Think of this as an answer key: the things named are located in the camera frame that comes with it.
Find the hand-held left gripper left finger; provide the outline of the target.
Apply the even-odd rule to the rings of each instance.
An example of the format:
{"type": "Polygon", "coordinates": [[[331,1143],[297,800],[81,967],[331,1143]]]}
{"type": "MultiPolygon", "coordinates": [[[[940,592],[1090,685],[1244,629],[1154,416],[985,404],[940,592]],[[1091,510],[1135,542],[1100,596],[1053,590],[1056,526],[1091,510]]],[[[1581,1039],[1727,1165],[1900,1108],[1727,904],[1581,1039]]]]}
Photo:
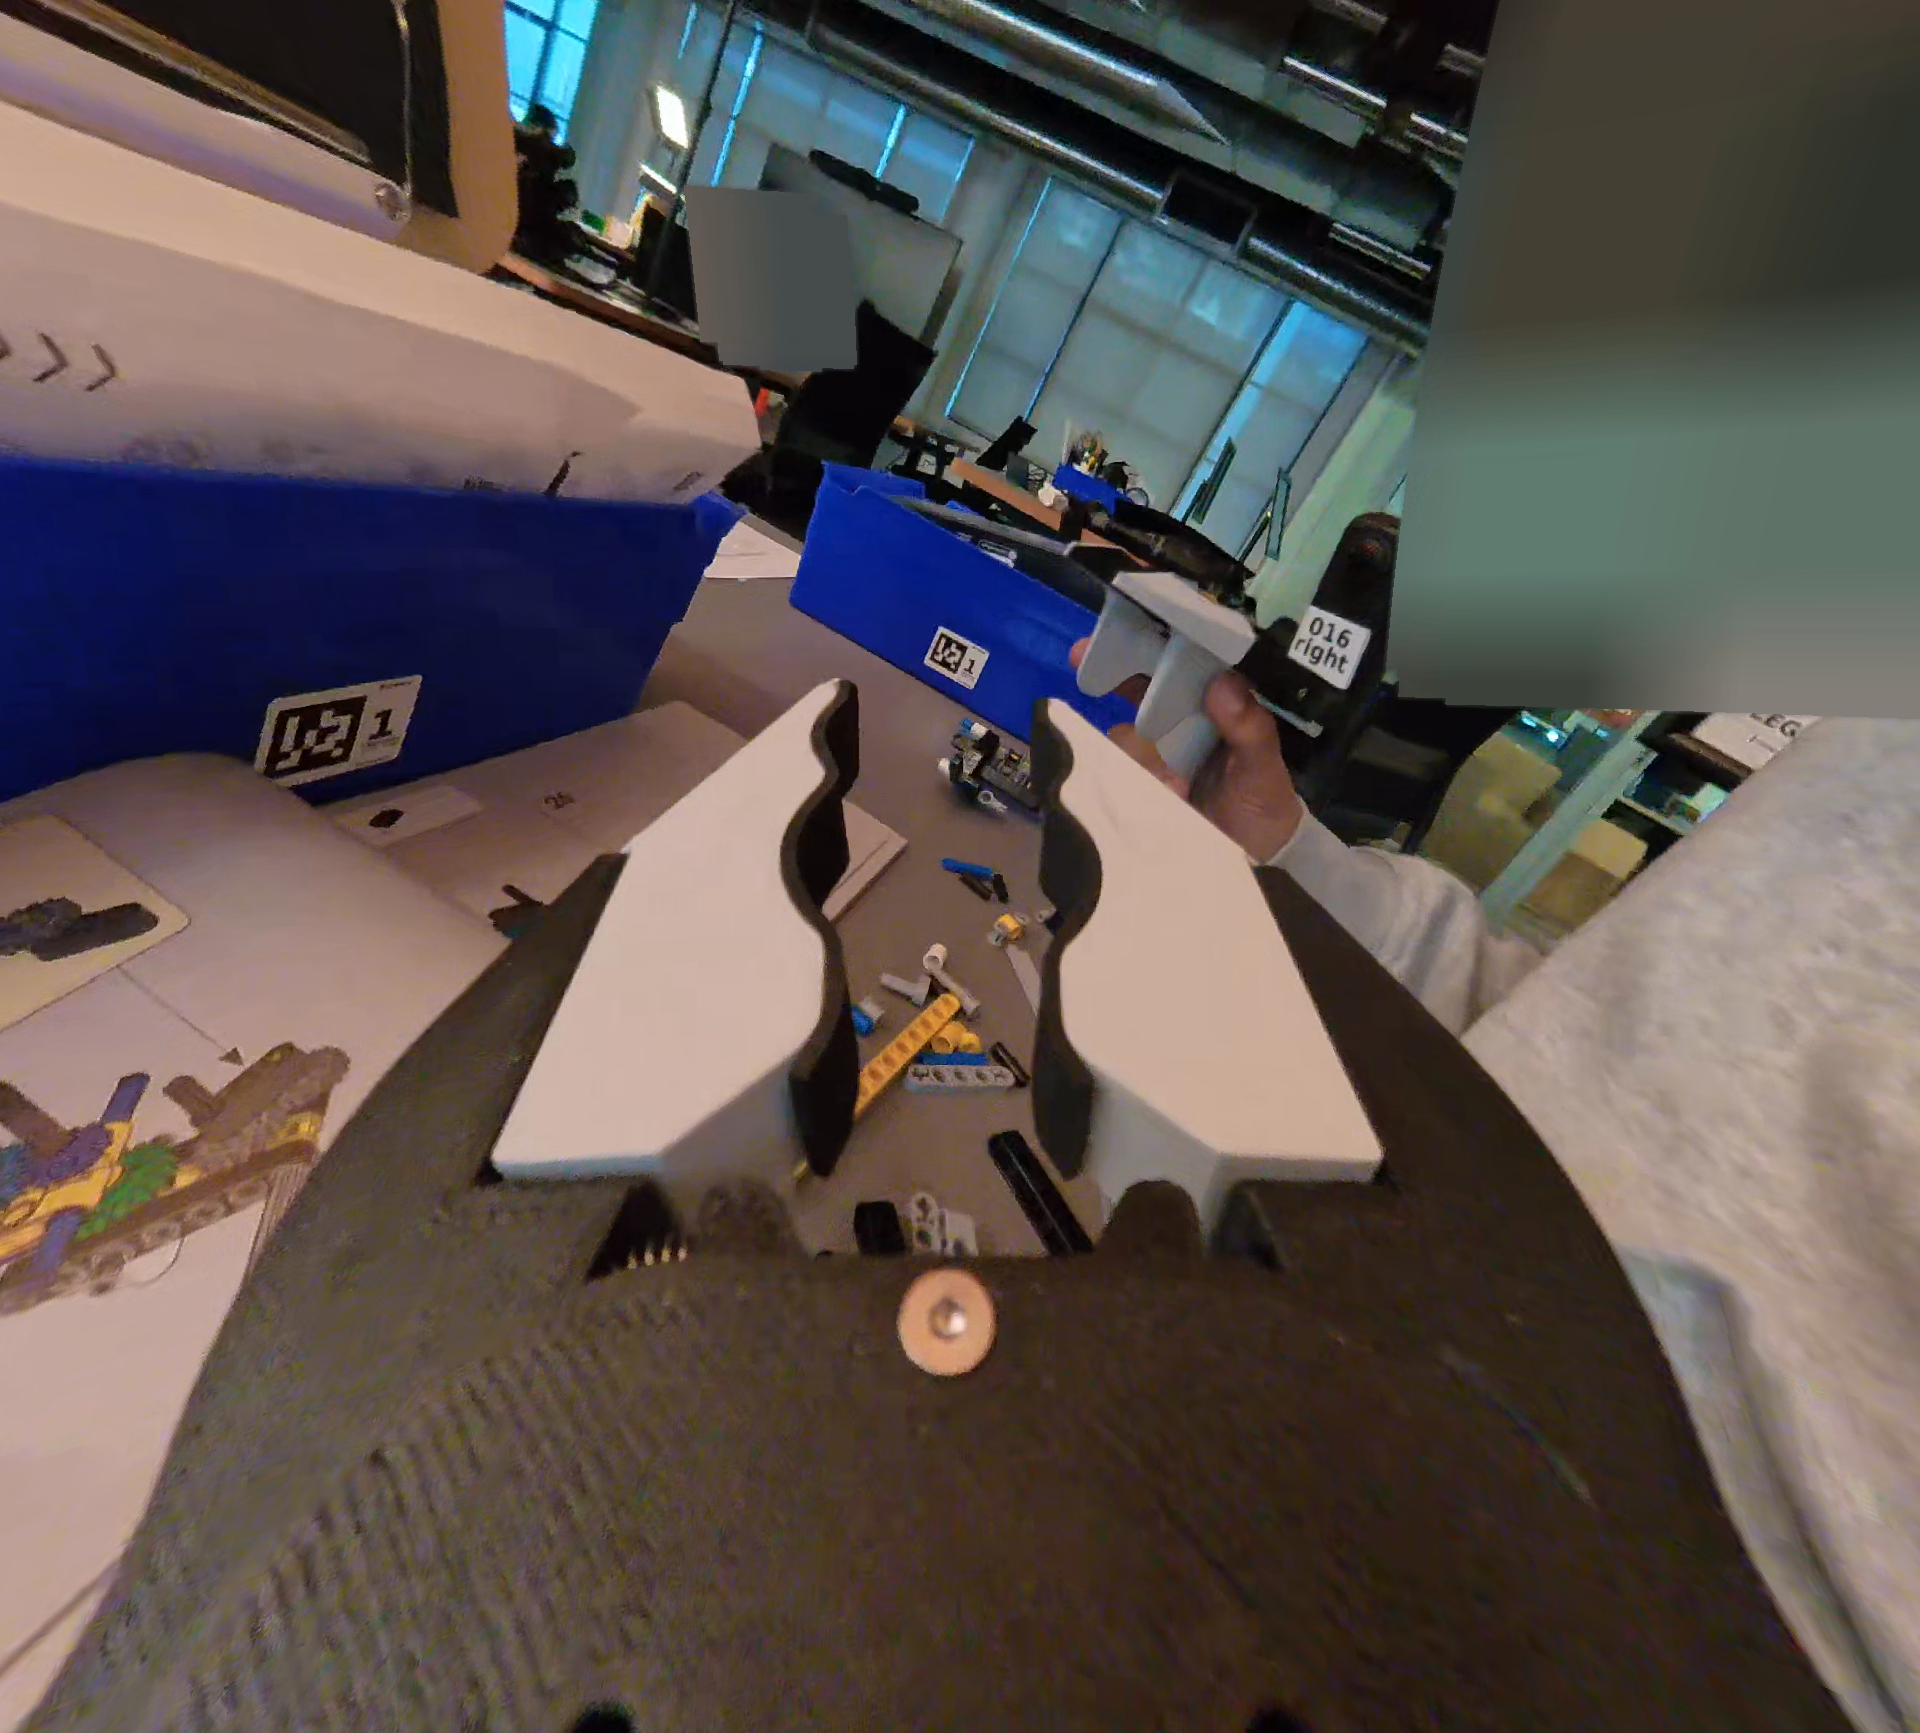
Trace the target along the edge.
{"type": "Polygon", "coordinates": [[[843,1156],[860,1053],[826,904],[849,866],[858,691],[796,700],[615,857],[491,1146],[509,1182],[786,1186],[843,1156]]]}

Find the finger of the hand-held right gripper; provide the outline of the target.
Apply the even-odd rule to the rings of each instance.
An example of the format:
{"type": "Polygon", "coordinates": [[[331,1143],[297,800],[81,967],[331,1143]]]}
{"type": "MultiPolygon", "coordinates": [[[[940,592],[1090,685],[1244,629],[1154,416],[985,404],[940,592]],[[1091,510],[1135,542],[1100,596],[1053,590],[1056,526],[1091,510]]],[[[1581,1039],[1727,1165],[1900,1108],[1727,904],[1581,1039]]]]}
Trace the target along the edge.
{"type": "Polygon", "coordinates": [[[1221,607],[1252,607],[1252,570],[1208,536],[1151,507],[1067,507],[1067,555],[1109,584],[1122,574],[1171,574],[1221,607]]]}

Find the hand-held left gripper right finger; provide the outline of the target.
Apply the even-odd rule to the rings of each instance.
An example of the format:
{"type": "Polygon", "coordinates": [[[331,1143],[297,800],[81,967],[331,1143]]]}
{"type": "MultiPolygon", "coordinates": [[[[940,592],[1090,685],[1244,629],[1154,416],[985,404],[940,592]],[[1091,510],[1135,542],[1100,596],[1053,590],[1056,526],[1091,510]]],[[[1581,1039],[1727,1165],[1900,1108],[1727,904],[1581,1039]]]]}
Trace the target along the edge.
{"type": "Polygon", "coordinates": [[[1219,1216],[1246,1182],[1372,1181],[1378,1130],[1254,865],[1066,703],[1035,703],[1030,739],[1046,1154],[1103,1215],[1151,1184],[1219,1216]]]}

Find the person's right forearm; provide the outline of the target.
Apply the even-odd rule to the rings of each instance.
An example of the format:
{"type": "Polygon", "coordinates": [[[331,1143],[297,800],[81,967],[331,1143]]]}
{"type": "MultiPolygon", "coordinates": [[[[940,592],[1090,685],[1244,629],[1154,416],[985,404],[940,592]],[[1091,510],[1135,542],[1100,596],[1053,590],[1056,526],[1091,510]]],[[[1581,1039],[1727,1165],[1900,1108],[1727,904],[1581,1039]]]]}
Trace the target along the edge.
{"type": "Polygon", "coordinates": [[[1265,866],[1287,874],[1450,1032],[1464,1035],[1541,963],[1481,898],[1423,857],[1340,843],[1310,815],[1265,866]]]}

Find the yellow long lego beam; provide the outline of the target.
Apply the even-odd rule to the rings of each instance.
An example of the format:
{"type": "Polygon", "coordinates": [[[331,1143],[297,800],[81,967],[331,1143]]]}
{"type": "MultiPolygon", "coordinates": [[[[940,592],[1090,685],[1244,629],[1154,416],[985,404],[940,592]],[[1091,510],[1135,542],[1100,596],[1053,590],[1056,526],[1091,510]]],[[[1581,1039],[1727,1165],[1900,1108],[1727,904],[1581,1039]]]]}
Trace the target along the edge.
{"type": "Polygon", "coordinates": [[[862,1065],[852,1107],[853,1125],[858,1125],[874,1102],[905,1072],[913,1058],[931,1046],[934,1039],[950,1026],[962,1011],[962,1000],[954,994],[929,998],[894,1039],[862,1065]]]}

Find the black long lego beam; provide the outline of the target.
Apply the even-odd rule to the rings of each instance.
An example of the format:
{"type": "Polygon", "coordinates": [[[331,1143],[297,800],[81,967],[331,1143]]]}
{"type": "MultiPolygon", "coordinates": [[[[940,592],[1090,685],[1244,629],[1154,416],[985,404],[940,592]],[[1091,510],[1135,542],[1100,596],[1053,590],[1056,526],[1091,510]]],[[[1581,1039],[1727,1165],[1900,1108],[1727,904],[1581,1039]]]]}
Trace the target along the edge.
{"type": "Polygon", "coordinates": [[[1067,1196],[1022,1132],[1008,1128],[989,1134],[985,1154],[1046,1255],[1075,1257],[1091,1253],[1090,1231],[1074,1215],[1067,1196]]]}

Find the scattered small lego pins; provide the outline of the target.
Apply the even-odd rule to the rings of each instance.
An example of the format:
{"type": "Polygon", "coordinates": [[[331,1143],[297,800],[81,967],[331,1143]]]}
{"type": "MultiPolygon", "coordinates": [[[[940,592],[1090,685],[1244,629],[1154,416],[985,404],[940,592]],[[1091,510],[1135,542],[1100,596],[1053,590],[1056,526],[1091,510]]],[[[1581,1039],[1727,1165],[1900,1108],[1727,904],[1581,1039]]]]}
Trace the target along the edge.
{"type": "Polygon", "coordinates": [[[972,857],[900,857],[842,929],[874,1043],[950,996],[958,1013],[934,1046],[962,1051],[1009,1090],[1032,1086],[1046,924],[1005,874],[972,857]]]}

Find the black white lego assembly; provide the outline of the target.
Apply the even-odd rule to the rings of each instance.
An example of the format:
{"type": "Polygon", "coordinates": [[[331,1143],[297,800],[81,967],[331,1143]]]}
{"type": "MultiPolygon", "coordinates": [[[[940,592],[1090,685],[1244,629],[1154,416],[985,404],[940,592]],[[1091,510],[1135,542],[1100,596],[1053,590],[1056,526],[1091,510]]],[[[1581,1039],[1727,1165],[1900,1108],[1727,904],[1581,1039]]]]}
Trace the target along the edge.
{"type": "Polygon", "coordinates": [[[1037,821],[1041,802],[1025,750],[1019,740],[966,715],[935,760],[935,770],[968,806],[994,816],[1037,821]]]}

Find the open lego instruction booklet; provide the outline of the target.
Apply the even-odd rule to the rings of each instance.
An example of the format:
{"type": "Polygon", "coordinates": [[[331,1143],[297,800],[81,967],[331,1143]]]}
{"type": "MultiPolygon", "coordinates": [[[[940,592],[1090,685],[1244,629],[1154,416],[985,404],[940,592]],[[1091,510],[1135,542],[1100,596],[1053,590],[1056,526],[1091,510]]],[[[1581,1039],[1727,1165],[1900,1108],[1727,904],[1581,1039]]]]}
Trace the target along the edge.
{"type": "Polygon", "coordinates": [[[105,1600],[326,1150],[508,952],[236,760],[4,806],[4,1729],[105,1600]]]}

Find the person's right hand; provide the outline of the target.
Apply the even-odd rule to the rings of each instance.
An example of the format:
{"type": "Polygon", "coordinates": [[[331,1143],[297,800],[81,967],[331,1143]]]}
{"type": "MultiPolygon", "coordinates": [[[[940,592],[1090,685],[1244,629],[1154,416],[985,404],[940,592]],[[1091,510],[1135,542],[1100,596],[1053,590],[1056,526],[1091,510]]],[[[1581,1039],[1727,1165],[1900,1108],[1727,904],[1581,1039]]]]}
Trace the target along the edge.
{"type": "Polygon", "coordinates": [[[1252,863],[1280,866],[1307,821],[1307,808],[1284,760],[1276,718],[1231,669],[1211,679],[1201,712],[1211,724],[1213,749],[1192,776],[1169,768],[1132,723],[1113,724],[1107,736],[1252,863]]]}

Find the cluttered wooden background desk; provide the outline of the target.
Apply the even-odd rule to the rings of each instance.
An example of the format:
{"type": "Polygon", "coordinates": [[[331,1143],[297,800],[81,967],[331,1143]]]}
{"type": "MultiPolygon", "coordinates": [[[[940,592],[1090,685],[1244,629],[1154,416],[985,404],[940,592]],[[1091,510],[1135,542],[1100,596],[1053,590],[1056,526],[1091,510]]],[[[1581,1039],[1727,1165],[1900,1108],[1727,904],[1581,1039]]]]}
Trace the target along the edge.
{"type": "Polygon", "coordinates": [[[1074,427],[1051,458],[1043,458],[1040,432],[1028,419],[1016,419],[985,449],[913,430],[889,437],[886,450],[886,470],[916,480],[938,504],[1064,544],[1067,507],[1151,507],[1135,470],[1109,457],[1100,434],[1074,427]]]}

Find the cardboard boxes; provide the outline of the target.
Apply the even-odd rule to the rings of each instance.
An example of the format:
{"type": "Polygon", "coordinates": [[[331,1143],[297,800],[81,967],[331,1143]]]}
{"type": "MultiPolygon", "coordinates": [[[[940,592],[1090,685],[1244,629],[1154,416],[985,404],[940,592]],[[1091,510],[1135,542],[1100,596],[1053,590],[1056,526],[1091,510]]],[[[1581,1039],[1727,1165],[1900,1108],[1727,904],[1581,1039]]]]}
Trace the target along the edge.
{"type": "Polygon", "coordinates": [[[1420,855],[1464,881],[1495,931],[1548,949],[1644,868],[1614,821],[1651,763],[1647,712],[1520,715],[1454,776],[1420,855]]]}

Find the black office chair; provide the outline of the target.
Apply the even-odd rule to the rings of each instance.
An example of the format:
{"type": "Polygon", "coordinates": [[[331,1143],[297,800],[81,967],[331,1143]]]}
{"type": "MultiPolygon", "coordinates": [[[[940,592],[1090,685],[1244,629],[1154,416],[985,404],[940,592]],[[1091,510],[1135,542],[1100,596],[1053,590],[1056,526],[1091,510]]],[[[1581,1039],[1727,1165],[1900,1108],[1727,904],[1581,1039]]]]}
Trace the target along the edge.
{"type": "Polygon", "coordinates": [[[900,328],[869,298],[853,315],[855,361],[804,378],[764,449],[757,518],[804,534],[827,465],[871,469],[889,427],[924,382],[935,350],[900,328]]]}

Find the white marker sign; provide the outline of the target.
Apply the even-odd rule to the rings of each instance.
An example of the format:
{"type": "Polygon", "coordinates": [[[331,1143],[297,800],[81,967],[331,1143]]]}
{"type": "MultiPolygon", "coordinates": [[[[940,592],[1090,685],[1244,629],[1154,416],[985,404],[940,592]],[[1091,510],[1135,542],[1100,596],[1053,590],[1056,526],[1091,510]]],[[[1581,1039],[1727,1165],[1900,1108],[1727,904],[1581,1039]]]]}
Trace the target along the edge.
{"type": "Polygon", "coordinates": [[[1740,776],[1748,776],[1813,724],[1817,717],[1812,715],[1714,712],[1694,721],[1688,730],[1699,749],[1738,764],[1740,776]]]}

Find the white paper packaging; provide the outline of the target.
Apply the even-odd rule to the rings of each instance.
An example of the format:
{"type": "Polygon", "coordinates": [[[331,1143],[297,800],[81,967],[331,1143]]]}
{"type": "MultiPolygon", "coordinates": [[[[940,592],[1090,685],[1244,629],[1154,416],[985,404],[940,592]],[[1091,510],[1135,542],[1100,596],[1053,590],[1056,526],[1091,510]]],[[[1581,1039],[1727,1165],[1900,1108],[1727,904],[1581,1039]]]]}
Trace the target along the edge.
{"type": "Polygon", "coordinates": [[[736,377],[12,104],[5,457],[683,504],[736,377]]]}

